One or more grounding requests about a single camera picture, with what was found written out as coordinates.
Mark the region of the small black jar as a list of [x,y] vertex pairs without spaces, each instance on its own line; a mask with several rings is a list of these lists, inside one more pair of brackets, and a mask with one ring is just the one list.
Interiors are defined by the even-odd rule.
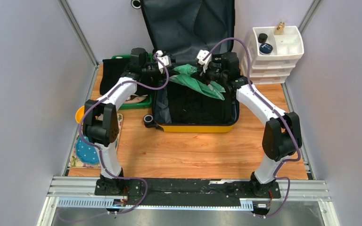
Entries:
[[257,37],[258,42],[261,44],[266,43],[267,39],[268,39],[268,35],[265,33],[260,33]]

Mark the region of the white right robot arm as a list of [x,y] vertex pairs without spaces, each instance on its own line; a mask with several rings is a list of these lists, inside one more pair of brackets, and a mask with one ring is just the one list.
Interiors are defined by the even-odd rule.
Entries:
[[218,60],[221,67],[215,66],[212,54],[207,50],[200,50],[196,59],[199,79],[221,84],[264,125],[264,156],[250,178],[252,195],[262,197],[275,183],[282,165],[288,161],[299,161],[301,158],[301,154],[295,159],[291,158],[295,153],[299,153],[302,146],[299,116],[295,112],[287,113],[274,105],[247,77],[235,77],[239,71],[238,67],[232,65],[238,59],[235,53],[227,52],[221,55]]

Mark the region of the frosted gold pump bottle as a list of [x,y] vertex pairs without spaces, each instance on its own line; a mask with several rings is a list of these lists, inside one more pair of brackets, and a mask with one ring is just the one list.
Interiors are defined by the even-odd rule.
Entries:
[[274,35],[283,35],[284,34],[284,28],[285,28],[285,22],[280,21],[274,28],[273,34]]

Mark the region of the blue round cream jar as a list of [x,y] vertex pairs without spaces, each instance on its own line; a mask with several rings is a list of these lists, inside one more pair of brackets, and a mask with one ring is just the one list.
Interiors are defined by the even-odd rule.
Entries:
[[273,46],[269,43],[262,43],[259,46],[259,52],[262,55],[270,55],[273,51]]

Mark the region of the black garment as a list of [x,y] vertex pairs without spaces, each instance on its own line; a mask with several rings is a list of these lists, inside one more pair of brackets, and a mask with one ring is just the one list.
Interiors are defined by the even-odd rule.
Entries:
[[205,96],[186,86],[171,82],[167,86],[170,117],[173,124],[218,125],[235,120],[235,105],[229,93],[224,100]]
[[126,57],[103,60],[103,74],[99,87],[101,95],[106,94],[118,82],[129,63],[130,59]]

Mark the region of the yellow Pikachu hard-shell suitcase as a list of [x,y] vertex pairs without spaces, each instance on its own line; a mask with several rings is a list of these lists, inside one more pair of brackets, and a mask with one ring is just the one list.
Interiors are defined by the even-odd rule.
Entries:
[[[141,11],[154,50],[171,58],[172,65],[197,67],[198,52],[208,50],[212,61],[220,64],[221,55],[233,52],[235,2],[232,0],[143,0]],[[232,63],[239,69],[239,59]],[[240,69],[235,74],[239,77]],[[152,113],[144,117],[147,128],[165,132],[224,133],[239,119],[239,102],[225,90],[235,105],[235,120],[230,124],[173,124],[167,98],[167,86],[153,94]]]

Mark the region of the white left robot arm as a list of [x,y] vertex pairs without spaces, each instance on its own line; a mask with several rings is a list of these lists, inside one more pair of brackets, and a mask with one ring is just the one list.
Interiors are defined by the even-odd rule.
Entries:
[[97,150],[101,167],[98,188],[107,188],[113,195],[124,192],[127,180],[114,146],[119,133],[117,111],[138,87],[161,90],[169,81],[171,58],[160,50],[152,57],[150,60],[143,48],[132,49],[130,62],[117,83],[97,100],[84,104],[84,114],[79,122],[80,138],[87,137],[85,143]]

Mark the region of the green garment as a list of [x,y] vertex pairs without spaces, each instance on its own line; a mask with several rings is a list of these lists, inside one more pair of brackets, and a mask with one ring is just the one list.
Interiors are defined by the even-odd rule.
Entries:
[[210,81],[208,84],[205,84],[192,77],[192,74],[197,72],[197,67],[185,64],[177,66],[173,70],[178,74],[170,76],[169,81],[186,86],[207,97],[222,101],[225,100],[223,94],[226,91],[223,86],[215,81]]

